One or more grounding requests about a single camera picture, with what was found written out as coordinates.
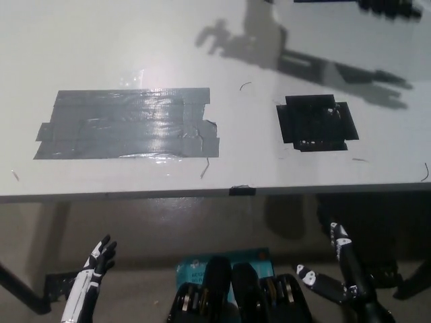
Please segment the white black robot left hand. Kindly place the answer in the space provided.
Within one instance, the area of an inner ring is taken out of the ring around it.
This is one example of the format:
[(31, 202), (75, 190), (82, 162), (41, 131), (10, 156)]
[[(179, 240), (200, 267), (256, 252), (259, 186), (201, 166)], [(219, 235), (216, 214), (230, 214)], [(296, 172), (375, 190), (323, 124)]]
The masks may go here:
[(116, 247), (109, 234), (96, 244), (74, 280), (61, 322), (93, 322), (102, 280), (115, 265)]

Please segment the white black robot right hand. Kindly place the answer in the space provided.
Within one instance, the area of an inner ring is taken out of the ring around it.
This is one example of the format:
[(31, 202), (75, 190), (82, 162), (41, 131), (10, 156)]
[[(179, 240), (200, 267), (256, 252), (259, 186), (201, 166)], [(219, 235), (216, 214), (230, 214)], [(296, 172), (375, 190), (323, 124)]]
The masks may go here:
[(339, 223), (332, 221), (326, 228), (344, 281), (318, 273), (303, 264), (294, 267), (299, 279), (305, 287), (334, 303), (374, 303), (376, 291), (358, 260), (352, 239)]

